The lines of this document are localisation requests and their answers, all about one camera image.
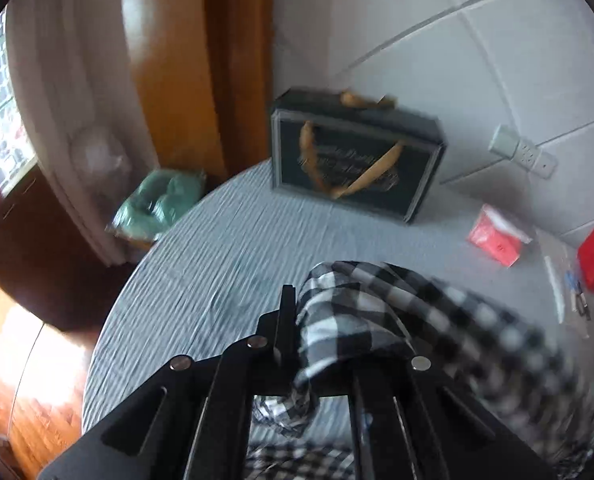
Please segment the white wall socket panel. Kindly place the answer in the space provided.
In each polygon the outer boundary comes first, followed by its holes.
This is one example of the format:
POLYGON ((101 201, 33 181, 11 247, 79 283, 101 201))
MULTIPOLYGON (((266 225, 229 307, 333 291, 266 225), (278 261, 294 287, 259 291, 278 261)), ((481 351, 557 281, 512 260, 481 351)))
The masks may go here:
POLYGON ((547 180, 557 168, 556 158, 506 125, 499 125, 489 143, 489 151, 522 169, 547 180))

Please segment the dark green gift bag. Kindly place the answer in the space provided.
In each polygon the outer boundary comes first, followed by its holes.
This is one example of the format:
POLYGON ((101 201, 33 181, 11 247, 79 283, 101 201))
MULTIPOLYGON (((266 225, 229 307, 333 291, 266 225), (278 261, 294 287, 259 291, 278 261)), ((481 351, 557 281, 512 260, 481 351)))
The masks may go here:
POLYGON ((410 223, 446 151, 435 118, 343 91, 291 88, 269 110, 272 186, 410 223))

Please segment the black white checkered garment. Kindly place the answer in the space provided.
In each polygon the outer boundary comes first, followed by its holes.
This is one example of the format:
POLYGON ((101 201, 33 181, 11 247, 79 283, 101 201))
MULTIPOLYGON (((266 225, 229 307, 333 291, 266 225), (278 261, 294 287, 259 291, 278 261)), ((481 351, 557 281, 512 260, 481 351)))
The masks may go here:
POLYGON ((248 479, 349 479, 349 448, 305 439, 314 383, 379 350, 424 352, 550 465, 559 479, 594 474, 594 399, 574 357, 502 304, 389 263, 322 262, 296 304, 299 367, 285 396, 254 403, 257 424, 283 437, 247 454, 248 479))

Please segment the red tissue pack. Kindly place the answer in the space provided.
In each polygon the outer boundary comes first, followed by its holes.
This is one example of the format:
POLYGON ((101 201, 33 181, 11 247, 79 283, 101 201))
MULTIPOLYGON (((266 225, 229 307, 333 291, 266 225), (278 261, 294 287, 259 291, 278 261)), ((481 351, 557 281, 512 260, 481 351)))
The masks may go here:
POLYGON ((506 268, 513 266, 522 248, 532 242, 527 233, 488 204, 481 207, 467 240, 506 268))

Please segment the green cloth bundle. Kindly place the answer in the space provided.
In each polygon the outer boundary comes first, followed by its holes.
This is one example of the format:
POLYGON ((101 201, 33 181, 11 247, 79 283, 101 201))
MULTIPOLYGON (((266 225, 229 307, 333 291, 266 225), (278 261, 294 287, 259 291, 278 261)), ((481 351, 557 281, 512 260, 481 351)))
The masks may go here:
POLYGON ((204 170, 153 170, 120 205, 105 231, 148 250, 199 203, 205 186, 204 170))

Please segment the white curtain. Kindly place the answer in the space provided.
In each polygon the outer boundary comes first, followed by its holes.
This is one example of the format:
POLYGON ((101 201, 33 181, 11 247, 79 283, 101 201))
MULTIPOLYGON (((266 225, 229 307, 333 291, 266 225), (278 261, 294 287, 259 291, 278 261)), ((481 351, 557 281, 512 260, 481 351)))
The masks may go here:
POLYGON ((122 0, 10 0, 6 50, 40 169, 107 266, 143 252, 107 231, 158 165, 132 81, 122 0))

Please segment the light blue striped bedsheet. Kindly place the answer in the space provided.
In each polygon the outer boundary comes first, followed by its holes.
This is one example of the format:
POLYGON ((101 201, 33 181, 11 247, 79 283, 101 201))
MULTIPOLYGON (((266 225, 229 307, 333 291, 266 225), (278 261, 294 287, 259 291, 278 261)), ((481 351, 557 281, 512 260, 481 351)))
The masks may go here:
POLYGON ((210 358, 251 333, 285 284, 317 263, 390 262, 501 299, 545 326, 554 302, 540 249, 543 232, 510 269, 469 245, 472 198, 437 188, 411 224, 275 192, 269 162, 220 186, 144 257, 104 324, 84 389, 90 430, 171 356, 210 358))

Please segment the clear plastic document bag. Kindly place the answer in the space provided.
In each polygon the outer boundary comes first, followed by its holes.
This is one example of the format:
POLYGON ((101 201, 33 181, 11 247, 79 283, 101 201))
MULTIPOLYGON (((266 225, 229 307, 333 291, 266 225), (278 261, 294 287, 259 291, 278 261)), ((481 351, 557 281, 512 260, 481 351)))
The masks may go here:
POLYGON ((581 285, 574 250, 542 230, 536 231, 536 240, 552 287, 558 324, 572 330, 582 340, 588 340, 591 310, 581 285))

